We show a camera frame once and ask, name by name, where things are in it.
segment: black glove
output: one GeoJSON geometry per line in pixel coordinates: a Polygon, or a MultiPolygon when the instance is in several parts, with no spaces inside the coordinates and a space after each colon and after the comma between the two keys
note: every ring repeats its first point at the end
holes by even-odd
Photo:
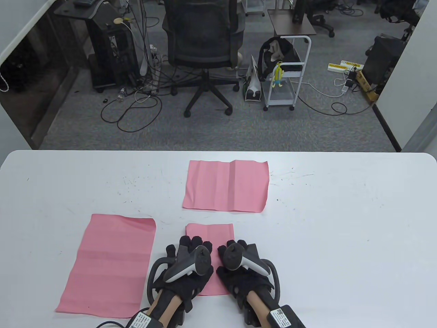
{"type": "MultiPolygon", "coordinates": [[[[193,239],[190,239],[188,236],[182,236],[179,240],[179,244],[187,246],[189,253],[199,245],[204,245],[210,253],[212,252],[212,244],[209,241],[202,242],[202,238],[199,236],[193,237],[193,239]]],[[[166,251],[167,257],[176,257],[176,248],[174,245],[168,245],[166,251]]],[[[211,278],[214,268],[211,266],[208,272],[203,276],[199,276],[196,272],[193,272],[189,276],[183,275],[171,283],[164,282],[163,277],[165,272],[166,270],[155,280],[153,288],[155,288],[157,292],[161,289],[172,291],[181,298],[185,312],[189,312],[193,308],[191,300],[203,290],[209,278],[211,278]]]]}
{"type": "MultiPolygon", "coordinates": [[[[227,246],[222,245],[218,248],[218,254],[222,261],[226,249],[233,243],[235,241],[229,240],[227,246]]],[[[244,240],[239,240],[238,243],[247,250],[247,244],[244,240]]],[[[268,292],[271,292],[274,289],[269,278],[260,275],[252,269],[245,269],[242,266],[234,271],[228,270],[224,266],[219,266],[216,272],[228,291],[237,299],[240,308],[242,308],[243,302],[251,290],[266,289],[268,292]]]]}

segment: white cart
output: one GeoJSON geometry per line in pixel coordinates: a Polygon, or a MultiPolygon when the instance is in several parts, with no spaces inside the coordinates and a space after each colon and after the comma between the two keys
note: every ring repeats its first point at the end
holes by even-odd
{"type": "Polygon", "coordinates": [[[249,13],[263,13],[266,15],[266,0],[242,0],[242,5],[246,16],[249,13]]]}
{"type": "Polygon", "coordinates": [[[293,47],[295,51],[295,57],[296,61],[292,63],[281,63],[281,66],[294,66],[294,69],[291,71],[284,71],[284,74],[282,76],[282,87],[279,87],[274,85],[273,78],[275,76],[276,71],[279,68],[279,65],[276,65],[273,69],[273,72],[267,76],[266,80],[264,82],[261,82],[261,86],[263,88],[264,93],[264,99],[266,102],[266,105],[264,106],[263,110],[266,112],[268,111],[269,106],[275,106],[275,105],[289,105],[290,110],[293,111],[296,106],[296,101],[299,95],[299,90],[302,84],[303,74],[305,72],[306,63],[308,61],[309,51],[311,49],[311,39],[307,35],[291,35],[291,36],[281,36],[283,39],[287,39],[291,42],[291,44],[294,46],[295,39],[303,38],[308,41],[308,48],[306,50],[305,54],[305,60],[301,61],[301,57],[293,47]],[[291,81],[292,78],[299,79],[298,81],[293,81],[294,84],[297,84],[296,91],[293,88],[293,83],[291,81]]]}

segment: wrist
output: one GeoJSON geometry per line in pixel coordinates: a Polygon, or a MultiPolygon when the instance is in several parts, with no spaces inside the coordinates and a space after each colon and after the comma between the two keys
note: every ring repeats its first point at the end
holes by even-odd
{"type": "Polygon", "coordinates": [[[164,328],[167,328],[170,319],[181,304],[182,300],[179,296],[169,290],[160,290],[146,314],[160,321],[164,328]]]}

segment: office chair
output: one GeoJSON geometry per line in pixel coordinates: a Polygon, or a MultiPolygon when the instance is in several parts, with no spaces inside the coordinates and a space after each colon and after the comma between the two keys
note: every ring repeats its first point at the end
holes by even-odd
{"type": "MultiPolygon", "coordinates": [[[[237,0],[166,0],[164,5],[163,30],[168,37],[169,63],[202,69],[199,80],[177,85],[198,87],[184,117],[191,116],[191,107],[208,90],[227,106],[225,114],[231,115],[231,103],[215,86],[234,84],[233,90],[237,92],[238,80],[210,78],[208,70],[237,66],[245,27],[243,9],[237,12],[237,0]]],[[[171,88],[173,96],[177,94],[177,87],[171,88]]]]}
{"type": "Polygon", "coordinates": [[[312,26],[320,26],[328,30],[328,36],[333,38],[335,36],[334,28],[331,25],[326,24],[325,17],[323,15],[315,15],[315,11],[326,11],[334,10],[337,6],[336,0],[309,0],[307,1],[306,16],[312,26]]]}

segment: pink cloth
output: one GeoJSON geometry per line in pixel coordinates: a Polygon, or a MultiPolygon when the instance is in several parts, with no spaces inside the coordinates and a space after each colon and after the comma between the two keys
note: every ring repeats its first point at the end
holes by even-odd
{"type": "Polygon", "coordinates": [[[190,161],[182,207],[260,213],[266,205],[269,177],[267,162],[190,161]]]}
{"type": "Polygon", "coordinates": [[[130,318],[140,309],[153,219],[93,214],[56,312],[130,318]]]}
{"type": "Polygon", "coordinates": [[[190,238],[194,236],[202,237],[203,241],[210,241],[212,243],[211,263],[214,267],[214,273],[206,284],[205,288],[199,295],[214,296],[229,294],[226,287],[223,285],[215,270],[222,266],[222,261],[219,258],[217,248],[221,245],[226,245],[228,240],[234,239],[234,225],[233,224],[197,224],[190,223],[186,228],[187,236],[190,238]]]}

